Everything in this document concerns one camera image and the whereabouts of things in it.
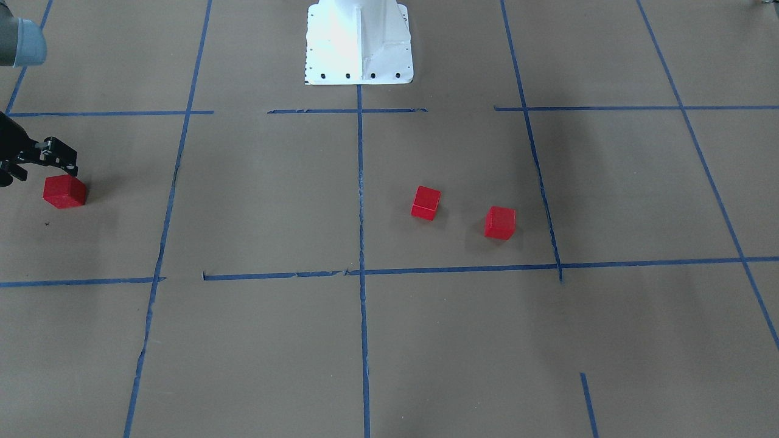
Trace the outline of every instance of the gray floor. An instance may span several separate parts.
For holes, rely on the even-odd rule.
[[[90,194],[0,190],[0,436],[777,436],[773,6],[406,0],[358,89],[312,2],[8,1]]]

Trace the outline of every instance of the blue grid line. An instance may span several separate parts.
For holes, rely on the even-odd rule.
[[[717,189],[717,185],[714,183],[714,177],[711,175],[711,170],[709,169],[709,165],[706,162],[706,158],[703,156],[703,150],[700,147],[698,136],[695,134],[695,130],[693,129],[693,124],[689,120],[689,115],[687,114],[687,110],[685,109],[684,104],[682,103],[682,98],[679,95],[679,89],[676,87],[676,83],[674,82],[673,76],[671,75],[671,70],[668,67],[668,63],[665,61],[663,52],[660,49],[660,44],[657,42],[657,38],[654,34],[654,31],[652,30],[651,24],[649,23],[649,17],[647,16],[647,12],[644,10],[643,5],[641,4],[641,0],[636,0],[636,4],[638,5],[638,8],[641,12],[641,16],[643,17],[644,23],[647,25],[647,30],[649,31],[649,35],[652,38],[652,43],[654,44],[654,48],[657,51],[657,56],[660,58],[660,62],[663,65],[665,74],[668,77],[668,82],[671,84],[671,89],[674,92],[674,96],[676,96],[676,101],[679,103],[679,110],[682,112],[682,116],[684,116],[684,120],[685,123],[687,124],[687,129],[689,130],[689,134],[693,138],[693,144],[695,145],[695,149],[698,153],[698,158],[700,159],[700,163],[703,165],[703,170],[706,172],[706,177],[709,180],[709,185],[711,185],[711,190],[714,192],[714,197],[717,198],[717,205],[719,205],[720,211],[722,212],[722,217],[725,220],[725,224],[728,226],[728,231],[730,232],[731,238],[733,239],[733,244],[735,245],[736,251],[738,252],[738,257],[742,261],[742,265],[744,266],[744,271],[746,272],[746,276],[749,279],[749,284],[752,286],[752,290],[755,294],[755,298],[757,300],[758,305],[760,306],[760,311],[763,313],[763,318],[766,320],[766,325],[768,326],[768,330],[770,331],[771,337],[774,339],[774,344],[776,345],[777,350],[779,350],[779,336],[777,336],[777,331],[776,328],[774,327],[774,322],[771,320],[771,316],[768,313],[768,308],[766,308],[765,302],[763,302],[763,296],[760,294],[760,290],[757,287],[755,278],[752,275],[752,270],[749,268],[749,262],[744,256],[744,251],[741,247],[741,243],[739,243],[738,241],[738,237],[735,234],[735,229],[733,228],[733,224],[731,223],[730,217],[728,216],[728,211],[725,209],[724,202],[722,201],[722,197],[720,196],[720,191],[719,189]]]
[[[679,105],[626,105],[626,106],[583,106],[583,107],[499,107],[495,111],[511,112],[545,112],[545,111],[726,111],[726,110],[777,110],[779,105],[711,105],[711,106],[679,106]]]
[[[41,286],[87,286],[95,284],[148,284],[152,277],[92,278],[86,280],[3,281],[0,288],[35,288]]]
[[[200,62],[203,60],[203,49],[206,46],[206,35],[208,34],[208,23],[211,17],[211,3],[213,0],[208,0],[206,4],[206,16],[203,19],[203,30],[200,34],[200,45],[198,47],[197,59],[195,60],[195,68],[192,73],[192,85],[189,87],[189,100],[187,101],[186,115],[184,116],[184,125],[182,126],[182,136],[178,142],[178,154],[176,155],[176,165],[173,170],[173,182],[171,183],[171,191],[167,199],[167,209],[165,211],[165,220],[162,228],[162,236],[160,237],[160,254],[157,257],[157,264],[154,267],[154,277],[151,284],[151,291],[149,293],[149,306],[146,310],[146,329],[143,335],[143,347],[138,355],[138,363],[136,365],[136,376],[132,382],[132,394],[130,395],[130,403],[127,410],[127,421],[125,422],[124,438],[129,438],[132,430],[132,419],[136,411],[136,402],[138,401],[138,392],[140,389],[141,375],[143,374],[143,363],[146,358],[146,347],[149,344],[149,332],[151,330],[152,321],[152,308],[154,301],[157,298],[157,286],[160,283],[160,272],[162,271],[162,262],[165,257],[165,246],[167,244],[167,232],[171,225],[171,216],[173,214],[173,203],[176,197],[176,180],[178,179],[178,170],[182,164],[182,155],[184,153],[184,145],[187,140],[187,132],[189,130],[189,119],[192,112],[192,105],[195,101],[195,91],[197,90],[197,79],[200,72]]]
[[[533,154],[533,162],[538,173],[538,186],[541,189],[541,200],[544,202],[544,210],[546,210],[546,221],[549,225],[549,237],[552,239],[552,248],[555,252],[555,263],[557,263],[557,271],[562,281],[562,266],[560,263],[560,252],[557,248],[557,238],[555,237],[555,226],[552,224],[552,213],[549,211],[549,201],[546,199],[546,188],[544,187],[544,176],[541,174],[541,163],[538,162],[538,152],[536,151],[535,138],[533,136],[533,126],[530,124],[530,112],[527,111],[527,101],[525,100],[525,90],[522,87],[522,76],[520,75],[520,65],[516,60],[516,51],[514,50],[514,39],[511,36],[511,26],[509,25],[509,16],[506,13],[506,2],[500,0],[500,9],[503,12],[503,24],[506,26],[506,37],[509,40],[509,50],[511,51],[511,59],[514,63],[514,75],[516,76],[516,87],[520,92],[520,101],[522,102],[523,113],[525,115],[525,126],[527,127],[527,136],[530,140],[530,151]]]
[[[41,18],[41,30],[46,27],[46,22],[48,21],[48,14],[51,12],[51,5],[54,3],[54,0],[49,0],[46,4],[46,10],[44,10],[44,16]],[[27,67],[22,67],[22,71],[19,72],[19,78],[16,80],[16,85],[13,87],[13,92],[11,93],[11,100],[8,101],[8,106],[5,107],[5,113],[8,114],[11,112],[11,109],[13,108],[13,105],[16,103],[16,96],[19,95],[19,89],[22,87],[22,81],[24,80],[24,76],[27,74]]]
[[[365,294],[365,178],[363,173],[362,85],[357,85],[358,192],[360,196],[360,337],[362,343],[362,414],[365,438],[371,438],[371,391],[368,369],[368,310]]]
[[[357,114],[362,111],[363,114],[369,113],[404,113],[404,112],[429,112],[427,108],[343,108],[343,109],[277,109],[268,111],[268,114]]]
[[[779,262],[779,256],[746,257],[749,263]],[[687,265],[711,265],[742,263],[738,257],[712,259],[674,259],[674,260],[628,260],[618,262],[562,263],[563,269],[597,269],[606,267],[668,267]],[[461,267],[408,267],[392,269],[365,269],[365,275],[403,275],[403,274],[455,274],[462,272],[504,272],[516,270],[556,270],[555,263]],[[203,275],[204,281],[240,281],[266,280],[271,278],[336,277],[339,275],[356,276],[360,270],[317,270],[311,272],[277,272],[266,274],[226,274]]]
[[[587,383],[587,375],[584,373],[579,373],[579,377],[582,380],[584,401],[587,403],[587,414],[590,416],[590,428],[592,429],[592,437],[598,438],[597,422],[595,421],[595,410],[592,408],[592,397],[590,397],[590,385]]]
[[[190,115],[213,115],[213,110],[190,111]],[[13,112],[9,117],[132,117],[142,115],[187,115],[187,111],[93,111],[93,112]]]

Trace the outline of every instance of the vertical blue line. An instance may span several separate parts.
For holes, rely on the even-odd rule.
[[[544,187],[544,176],[541,174],[541,163],[538,161],[538,152],[536,151],[535,137],[533,135],[533,126],[530,124],[530,112],[527,110],[527,101],[525,100],[525,90],[522,87],[522,76],[520,75],[520,65],[516,60],[516,51],[514,50],[514,39],[511,36],[511,26],[509,26],[509,16],[506,13],[506,2],[500,0],[500,9],[503,12],[503,24],[506,26],[506,37],[509,39],[509,50],[511,51],[511,60],[514,63],[514,75],[516,76],[516,87],[520,92],[522,102],[522,112],[525,115],[525,127],[527,136],[530,139],[530,151],[533,154],[533,163],[538,173],[538,186],[541,189],[541,200],[544,202],[546,211],[546,221],[549,225],[549,237],[552,239],[552,249],[555,252],[555,263],[557,264],[557,273],[562,281],[562,263],[560,263],[560,251],[557,248],[557,238],[555,237],[555,227],[552,224],[552,213],[549,211],[549,201],[546,197],[546,188]]]
[[[54,3],[54,0],[49,0],[49,2],[46,4],[46,10],[44,11],[44,16],[41,18],[41,30],[46,27],[46,22],[48,21],[48,14],[51,11],[51,4]],[[22,71],[19,72],[19,78],[16,80],[16,85],[13,87],[13,93],[11,93],[11,100],[8,101],[8,106],[5,107],[5,113],[8,114],[11,112],[11,109],[13,108],[13,104],[16,103],[16,96],[19,94],[19,88],[22,87],[22,81],[24,80],[24,76],[27,74],[27,67],[22,67]]]
[[[154,267],[154,276],[152,278],[151,292],[149,294],[149,306],[146,309],[146,329],[143,335],[143,347],[141,348],[140,355],[138,356],[138,363],[136,365],[136,377],[132,382],[132,394],[130,395],[130,404],[127,411],[127,421],[125,422],[124,438],[129,438],[132,431],[132,420],[135,416],[136,402],[138,401],[138,392],[140,389],[141,375],[143,374],[143,363],[146,359],[146,347],[149,344],[149,332],[151,330],[151,320],[153,316],[152,308],[154,301],[157,299],[157,286],[160,283],[160,272],[162,271],[162,262],[165,257],[165,246],[167,245],[167,232],[171,226],[171,216],[173,214],[173,204],[176,197],[176,180],[178,179],[178,170],[182,164],[182,155],[184,153],[184,145],[187,140],[187,132],[189,130],[189,119],[192,114],[192,104],[195,100],[195,91],[197,89],[197,79],[200,72],[200,62],[203,59],[203,48],[206,46],[206,35],[208,33],[208,22],[211,17],[211,3],[212,0],[207,0],[206,4],[206,16],[203,19],[203,31],[200,34],[200,45],[198,48],[197,59],[195,61],[195,69],[192,73],[192,84],[189,87],[189,100],[187,102],[187,110],[184,116],[184,125],[182,126],[182,136],[178,141],[178,153],[176,154],[176,165],[173,170],[173,182],[171,183],[171,191],[168,193],[167,209],[165,210],[165,220],[162,227],[162,236],[160,238],[160,253],[157,257],[157,264]]]
[[[695,145],[695,150],[698,153],[698,158],[700,159],[700,163],[703,165],[703,170],[706,173],[706,178],[709,180],[709,185],[711,186],[711,190],[714,192],[714,197],[717,199],[717,205],[720,207],[720,212],[722,212],[722,217],[725,220],[725,224],[728,226],[728,232],[730,232],[731,239],[733,240],[733,244],[735,245],[736,251],[738,252],[738,257],[741,258],[742,265],[744,266],[744,271],[746,272],[746,276],[749,279],[749,284],[752,286],[752,291],[757,300],[757,304],[760,307],[760,312],[763,314],[763,318],[766,320],[766,325],[768,326],[768,331],[770,332],[771,337],[774,339],[774,344],[776,345],[777,350],[779,350],[779,335],[777,335],[776,327],[774,326],[774,322],[771,320],[771,316],[768,313],[768,308],[766,307],[765,302],[763,301],[763,296],[760,294],[760,290],[757,287],[755,278],[752,275],[752,270],[749,268],[749,263],[744,255],[744,251],[741,247],[741,243],[738,242],[738,237],[735,234],[735,229],[733,228],[733,224],[731,223],[730,217],[728,216],[728,211],[725,209],[724,202],[722,201],[722,197],[720,196],[720,191],[719,189],[717,189],[717,185],[714,183],[714,177],[711,175],[711,170],[709,170],[709,165],[706,163],[706,158],[703,156],[703,150],[700,147],[698,136],[695,134],[695,130],[693,129],[693,124],[689,120],[687,110],[685,109],[684,104],[682,103],[682,98],[679,95],[679,89],[676,87],[676,82],[674,82],[674,78],[671,75],[671,70],[668,67],[668,63],[665,61],[665,57],[663,56],[663,51],[660,49],[660,44],[657,42],[657,38],[654,35],[652,26],[649,23],[649,17],[647,16],[647,12],[644,10],[643,5],[641,4],[641,0],[636,0],[636,4],[638,5],[639,10],[641,11],[643,22],[647,26],[647,30],[649,31],[649,36],[652,38],[654,49],[655,51],[657,51],[657,56],[660,58],[660,62],[663,65],[663,69],[665,70],[665,75],[668,77],[668,83],[671,84],[671,89],[674,92],[674,96],[676,96],[676,102],[679,104],[679,110],[682,112],[682,116],[684,116],[685,124],[687,124],[687,129],[689,130],[689,134],[693,138],[693,144]]]
[[[590,385],[587,384],[587,375],[579,373],[582,380],[582,389],[584,390],[584,401],[587,403],[587,414],[590,416],[590,427],[592,428],[592,437],[598,438],[597,423],[595,422],[595,410],[592,408],[592,398],[590,398]]]
[[[368,311],[365,307],[365,184],[362,167],[362,85],[357,85],[357,155],[360,193],[360,313],[362,341],[362,414],[365,438],[371,438],[371,391],[368,372]]]

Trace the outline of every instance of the red box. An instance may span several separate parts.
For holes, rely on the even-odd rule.
[[[81,207],[86,203],[86,186],[70,175],[51,176],[44,183],[44,199],[57,208]]]
[[[516,230],[516,210],[513,208],[490,207],[485,218],[485,236],[509,240]]]
[[[417,187],[417,195],[414,197],[414,205],[411,207],[411,216],[432,221],[435,218],[440,200],[440,191],[420,185]]]

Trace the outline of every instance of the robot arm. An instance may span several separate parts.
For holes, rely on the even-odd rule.
[[[14,18],[0,0],[0,65],[22,67],[46,61],[46,40],[37,24]]]
[[[7,115],[0,112],[0,187],[13,179],[27,180],[27,171],[19,164],[31,163],[61,168],[71,176],[79,174],[77,153],[61,140],[48,137],[38,143]]]

